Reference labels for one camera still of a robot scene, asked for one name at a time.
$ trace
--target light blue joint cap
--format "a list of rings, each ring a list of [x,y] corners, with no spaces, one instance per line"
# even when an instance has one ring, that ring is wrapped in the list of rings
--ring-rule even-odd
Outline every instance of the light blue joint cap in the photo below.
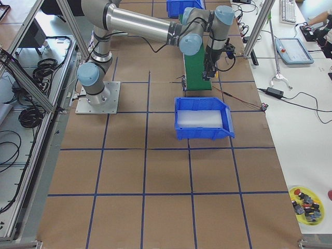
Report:
[[[182,16],[182,24],[183,25],[187,25],[187,21],[188,21],[188,18],[192,12],[194,8],[191,8],[191,7],[187,7],[185,8],[185,11],[183,12],[183,16]]]
[[[234,19],[234,11],[231,7],[220,5],[214,11],[215,16],[224,24],[231,26]]]
[[[186,56],[193,56],[199,51],[201,44],[202,37],[200,35],[188,34],[181,39],[179,47]]]
[[[87,62],[78,68],[77,76],[83,86],[89,87],[98,80],[99,69],[92,62]]]

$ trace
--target white keyboard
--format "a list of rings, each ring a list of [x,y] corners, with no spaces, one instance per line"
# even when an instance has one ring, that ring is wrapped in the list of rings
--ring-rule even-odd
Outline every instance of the white keyboard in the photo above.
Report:
[[[295,0],[280,0],[280,22],[292,24],[296,23]]]

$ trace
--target blue bin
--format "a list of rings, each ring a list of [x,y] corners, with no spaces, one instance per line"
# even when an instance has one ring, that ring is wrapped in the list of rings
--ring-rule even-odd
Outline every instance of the blue bin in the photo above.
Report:
[[[166,9],[169,18],[178,18],[185,11],[185,8],[204,9],[202,0],[167,0]]]
[[[220,110],[222,128],[181,128],[177,122],[178,110]],[[223,139],[235,138],[229,106],[218,98],[175,98],[175,130],[177,139]]]

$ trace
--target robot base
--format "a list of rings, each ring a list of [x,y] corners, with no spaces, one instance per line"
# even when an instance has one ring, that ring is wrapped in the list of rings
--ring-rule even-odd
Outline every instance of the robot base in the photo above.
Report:
[[[105,82],[105,87],[110,90],[110,96],[102,105],[90,105],[86,98],[78,100],[76,114],[116,114],[118,110],[119,94],[121,83],[119,81]]]

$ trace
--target person's arm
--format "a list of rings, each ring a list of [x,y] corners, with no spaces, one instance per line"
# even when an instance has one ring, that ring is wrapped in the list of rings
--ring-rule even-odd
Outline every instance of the person's arm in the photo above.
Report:
[[[327,20],[327,16],[329,15],[329,12],[330,12],[330,10],[319,14],[315,18],[311,19],[308,22],[308,25],[312,26],[312,25],[320,23],[320,22],[325,22]]]

